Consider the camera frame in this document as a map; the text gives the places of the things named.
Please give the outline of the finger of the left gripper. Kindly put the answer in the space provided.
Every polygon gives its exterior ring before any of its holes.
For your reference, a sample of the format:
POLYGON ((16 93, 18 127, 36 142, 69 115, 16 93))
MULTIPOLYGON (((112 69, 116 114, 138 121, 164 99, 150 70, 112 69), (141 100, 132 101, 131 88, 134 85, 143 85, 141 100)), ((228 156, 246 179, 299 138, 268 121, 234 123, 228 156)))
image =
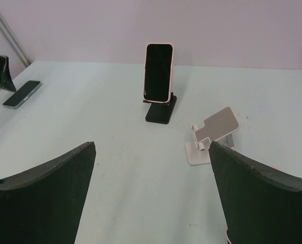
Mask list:
POLYGON ((16 87, 10 74, 9 58, 5 55, 0 56, 0 89, 16 92, 16 87))

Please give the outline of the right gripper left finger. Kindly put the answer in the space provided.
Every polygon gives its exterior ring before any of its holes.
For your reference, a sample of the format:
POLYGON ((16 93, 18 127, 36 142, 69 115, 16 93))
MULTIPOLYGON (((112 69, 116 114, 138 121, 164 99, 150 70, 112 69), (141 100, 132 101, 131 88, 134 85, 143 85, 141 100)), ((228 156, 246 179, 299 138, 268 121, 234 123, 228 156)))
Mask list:
POLYGON ((86 142, 0 179, 0 243, 74 243, 95 158, 86 142))

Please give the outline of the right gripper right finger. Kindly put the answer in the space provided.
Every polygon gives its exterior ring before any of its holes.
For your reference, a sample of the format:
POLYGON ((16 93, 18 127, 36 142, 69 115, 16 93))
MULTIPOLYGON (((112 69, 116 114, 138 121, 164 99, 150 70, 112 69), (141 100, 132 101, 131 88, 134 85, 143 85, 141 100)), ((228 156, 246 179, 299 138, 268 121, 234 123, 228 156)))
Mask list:
POLYGON ((208 151, 232 243, 302 243, 302 178, 215 141, 208 151))

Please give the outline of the blue phone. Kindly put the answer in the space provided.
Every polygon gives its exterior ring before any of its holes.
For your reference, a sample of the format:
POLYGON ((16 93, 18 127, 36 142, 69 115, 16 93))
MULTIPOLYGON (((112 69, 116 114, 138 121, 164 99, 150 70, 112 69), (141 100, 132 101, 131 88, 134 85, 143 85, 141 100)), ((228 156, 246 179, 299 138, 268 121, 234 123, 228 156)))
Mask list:
POLYGON ((41 81, 28 81, 17 92, 10 96, 3 106, 6 108, 17 109, 25 103, 40 87, 41 81))

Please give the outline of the white phone stand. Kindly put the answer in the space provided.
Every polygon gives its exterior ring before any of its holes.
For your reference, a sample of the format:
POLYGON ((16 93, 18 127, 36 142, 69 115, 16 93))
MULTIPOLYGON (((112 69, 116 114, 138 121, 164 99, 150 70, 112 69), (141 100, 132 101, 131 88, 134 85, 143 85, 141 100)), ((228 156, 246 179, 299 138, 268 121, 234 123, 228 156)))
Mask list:
POLYGON ((198 166, 210 163, 209 147, 217 141, 229 148, 234 148, 232 134, 240 129, 239 122, 231 107, 225 107, 203 121, 203 127, 190 124, 194 141, 185 143, 189 165, 198 166))

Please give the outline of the black phone stand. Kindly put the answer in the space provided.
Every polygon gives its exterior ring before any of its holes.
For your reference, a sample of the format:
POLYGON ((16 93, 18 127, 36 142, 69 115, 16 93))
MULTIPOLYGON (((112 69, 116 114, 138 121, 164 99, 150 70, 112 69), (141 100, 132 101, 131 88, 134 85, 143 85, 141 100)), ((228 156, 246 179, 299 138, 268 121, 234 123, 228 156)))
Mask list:
POLYGON ((171 92, 170 101, 168 103, 155 103, 147 100, 143 100, 143 102, 151 104, 145 116, 145 120, 147 122, 167 125, 169 124, 173 114, 177 102, 177 96, 171 92))

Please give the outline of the pink case phone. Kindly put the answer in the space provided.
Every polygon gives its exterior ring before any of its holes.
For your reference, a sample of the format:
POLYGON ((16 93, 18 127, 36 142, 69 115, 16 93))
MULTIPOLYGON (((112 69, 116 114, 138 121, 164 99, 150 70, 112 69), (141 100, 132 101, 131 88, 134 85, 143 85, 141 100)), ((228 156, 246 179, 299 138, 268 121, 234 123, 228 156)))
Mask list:
POLYGON ((171 99, 174 47, 170 43, 149 43, 146 47, 143 98, 150 103, 171 99))

